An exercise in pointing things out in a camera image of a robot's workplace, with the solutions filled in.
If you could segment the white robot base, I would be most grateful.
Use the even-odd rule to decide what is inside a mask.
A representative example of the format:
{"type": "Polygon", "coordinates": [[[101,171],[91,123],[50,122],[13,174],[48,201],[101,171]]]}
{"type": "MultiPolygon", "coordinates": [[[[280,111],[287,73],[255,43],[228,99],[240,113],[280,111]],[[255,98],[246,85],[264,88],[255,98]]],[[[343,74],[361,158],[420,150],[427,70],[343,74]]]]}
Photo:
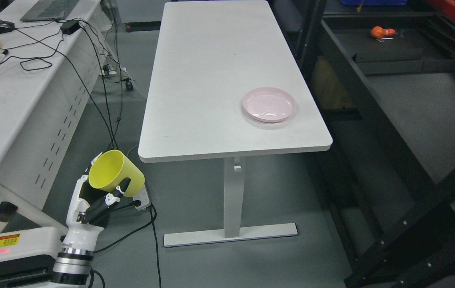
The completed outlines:
{"type": "Polygon", "coordinates": [[[61,237],[53,227],[0,234],[0,288],[50,281],[61,237]]]}

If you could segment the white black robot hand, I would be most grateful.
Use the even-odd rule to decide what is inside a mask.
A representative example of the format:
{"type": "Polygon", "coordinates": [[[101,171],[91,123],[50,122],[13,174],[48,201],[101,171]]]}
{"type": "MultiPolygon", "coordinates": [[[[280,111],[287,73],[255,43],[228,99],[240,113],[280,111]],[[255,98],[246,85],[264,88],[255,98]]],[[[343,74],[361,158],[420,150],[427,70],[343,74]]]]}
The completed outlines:
{"type": "Polygon", "coordinates": [[[93,188],[89,184],[88,177],[92,164],[103,153],[92,160],[76,181],[66,218],[68,232],[62,242],[62,248],[78,248],[93,252],[98,235],[105,229],[111,212],[125,197],[124,191],[130,184],[130,178],[125,178],[110,192],[93,188]]]}

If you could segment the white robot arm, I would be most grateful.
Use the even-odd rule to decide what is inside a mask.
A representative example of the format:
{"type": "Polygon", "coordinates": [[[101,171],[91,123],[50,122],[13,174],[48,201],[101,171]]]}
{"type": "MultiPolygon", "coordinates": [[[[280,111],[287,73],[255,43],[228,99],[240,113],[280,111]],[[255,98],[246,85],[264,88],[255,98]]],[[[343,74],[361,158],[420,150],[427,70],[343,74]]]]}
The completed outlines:
{"type": "Polygon", "coordinates": [[[54,263],[48,288],[84,288],[92,271],[92,251],[63,248],[54,263]]]}

